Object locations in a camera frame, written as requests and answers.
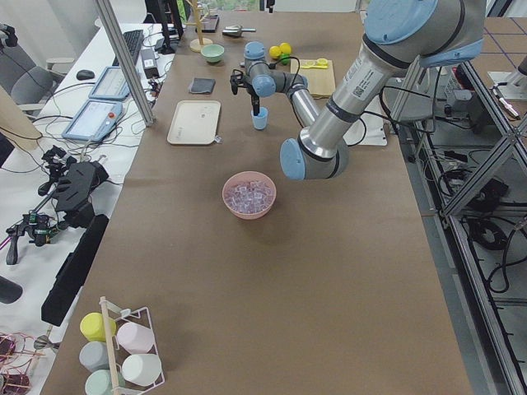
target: yellow lemon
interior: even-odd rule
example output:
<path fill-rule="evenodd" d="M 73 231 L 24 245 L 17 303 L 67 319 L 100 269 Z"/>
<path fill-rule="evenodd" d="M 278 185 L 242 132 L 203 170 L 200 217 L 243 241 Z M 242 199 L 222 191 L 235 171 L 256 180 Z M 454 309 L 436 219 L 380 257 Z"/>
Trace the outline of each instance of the yellow lemon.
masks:
<path fill-rule="evenodd" d="M 280 50 L 286 55 L 291 55 L 291 53 L 293 52 L 293 48 L 291 48 L 291 44 L 289 43 L 281 43 Z"/>
<path fill-rule="evenodd" d="M 269 56 L 273 59 L 280 58 L 280 55 L 282 54 L 282 50 L 280 47 L 273 45 L 271 48 L 269 48 Z"/>

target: small blue cup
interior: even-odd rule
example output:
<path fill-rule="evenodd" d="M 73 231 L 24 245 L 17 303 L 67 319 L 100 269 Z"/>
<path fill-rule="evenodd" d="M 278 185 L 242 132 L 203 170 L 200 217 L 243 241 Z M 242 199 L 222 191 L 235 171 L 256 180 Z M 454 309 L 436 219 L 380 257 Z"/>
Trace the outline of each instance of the small blue cup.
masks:
<path fill-rule="evenodd" d="M 255 129 L 264 130 L 267 126 L 268 111 L 265 107 L 260 107 L 258 115 L 253 114 L 253 110 L 250 111 L 250 116 L 253 118 L 253 126 Z"/>

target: sticker label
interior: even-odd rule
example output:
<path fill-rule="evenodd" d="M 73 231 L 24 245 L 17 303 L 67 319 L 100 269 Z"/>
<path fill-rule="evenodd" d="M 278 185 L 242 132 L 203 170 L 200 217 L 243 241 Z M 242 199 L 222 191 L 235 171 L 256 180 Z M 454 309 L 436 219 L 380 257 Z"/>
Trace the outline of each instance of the sticker label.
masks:
<path fill-rule="evenodd" d="M 359 100 L 366 100 L 368 95 L 375 89 L 382 80 L 384 73 L 375 70 L 374 68 L 365 68 L 362 70 L 355 70 L 351 77 L 347 79 L 347 91 L 357 97 Z"/>
<path fill-rule="evenodd" d="M 355 59 L 355 62 L 353 62 L 352 66 L 347 70 L 346 75 L 344 76 L 344 79 L 346 81 L 349 81 L 352 79 L 353 74 L 357 72 L 359 68 L 362 66 L 362 60 L 360 58 Z"/>

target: pink bowl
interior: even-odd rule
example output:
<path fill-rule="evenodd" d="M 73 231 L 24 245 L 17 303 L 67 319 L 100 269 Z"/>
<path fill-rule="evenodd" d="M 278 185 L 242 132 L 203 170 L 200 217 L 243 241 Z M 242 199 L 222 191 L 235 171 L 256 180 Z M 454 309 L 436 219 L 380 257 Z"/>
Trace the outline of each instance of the pink bowl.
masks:
<path fill-rule="evenodd" d="M 254 214 L 244 214 L 241 212 L 237 212 L 229 207 L 225 200 L 226 191 L 232 187 L 235 187 L 236 185 L 243 183 L 243 182 L 250 182 L 250 181 L 263 181 L 267 184 L 268 187 L 270 187 L 273 190 L 273 200 L 271 201 L 271 204 L 265 208 L 262 211 L 259 211 Z M 274 185 L 274 182 L 265 174 L 259 173 L 258 171 L 242 171 L 241 173 L 234 174 L 232 177 L 230 177 L 226 182 L 225 185 L 223 185 L 222 190 L 222 198 L 223 202 L 227 206 L 230 212 L 232 212 L 235 216 L 238 218 L 241 218 L 243 220 L 255 220 L 256 218 L 260 218 L 261 216 L 264 216 L 268 213 L 269 210 L 271 210 L 271 207 L 274 204 L 274 201 L 277 197 L 277 187 Z"/>

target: computer mouse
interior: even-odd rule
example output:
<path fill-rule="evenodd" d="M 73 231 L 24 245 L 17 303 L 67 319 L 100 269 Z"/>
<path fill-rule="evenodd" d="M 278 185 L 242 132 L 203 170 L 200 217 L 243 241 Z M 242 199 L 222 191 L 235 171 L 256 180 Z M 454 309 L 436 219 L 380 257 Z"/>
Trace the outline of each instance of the computer mouse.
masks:
<path fill-rule="evenodd" d="M 95 78 L 95 73 L 92 70 L 79 70 L 77 72 L 77 79 L 79 81 L 82 80 L 90 80 L 92 78 Z"/>

